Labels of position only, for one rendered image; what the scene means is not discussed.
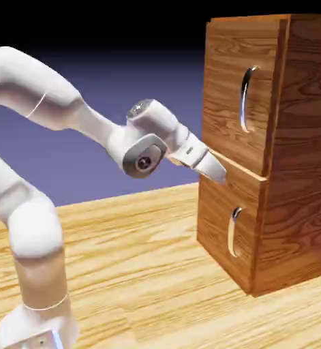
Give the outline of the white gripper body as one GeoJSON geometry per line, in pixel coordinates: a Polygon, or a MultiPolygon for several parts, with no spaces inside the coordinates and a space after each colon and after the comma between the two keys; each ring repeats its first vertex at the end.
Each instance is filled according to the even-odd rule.
{"type": "Polygon", "coordinates": [[[224,183],[226,180],[226,169],[210,151],[194,166],[194,170],[216,183],[224,183]]]}

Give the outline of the short wooden cabinet door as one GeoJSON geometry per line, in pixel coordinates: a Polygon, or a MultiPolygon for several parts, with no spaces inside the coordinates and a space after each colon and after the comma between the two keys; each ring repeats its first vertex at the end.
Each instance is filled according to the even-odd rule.
{"type": "Polygon", "coordinates": [[[198,190],[197,240],[229,276],[251,293],[261,208],[268,179],[244,168],[221,153],[211,152],[226,168],[226,182],[215,183],[200,177],[198,190]],[[228,251],[227,234],[231,213],[241,211],[234,233],[234,250],[228,251]]]}

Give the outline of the tall wooden cabinet door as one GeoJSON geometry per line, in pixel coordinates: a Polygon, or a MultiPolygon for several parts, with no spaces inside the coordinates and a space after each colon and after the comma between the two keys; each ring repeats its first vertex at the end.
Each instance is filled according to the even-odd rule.
{"type": "Polygon", "coordinates": [[[288,15],[215,18],[207,24],[202,138],[253,173],[269,173],[273,128],[284,65],[288,15]],[[239,124],[241,82],[258,65],[247,90],[249,133],[239,124]]]}

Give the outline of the wooden cabinet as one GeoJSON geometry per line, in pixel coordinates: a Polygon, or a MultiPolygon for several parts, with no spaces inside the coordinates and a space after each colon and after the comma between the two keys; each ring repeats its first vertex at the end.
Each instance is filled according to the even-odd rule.
{"type": "Polygon", "coordinates": [[[321,14],[290,17],[251,295],[321,276],[321,14]]]}

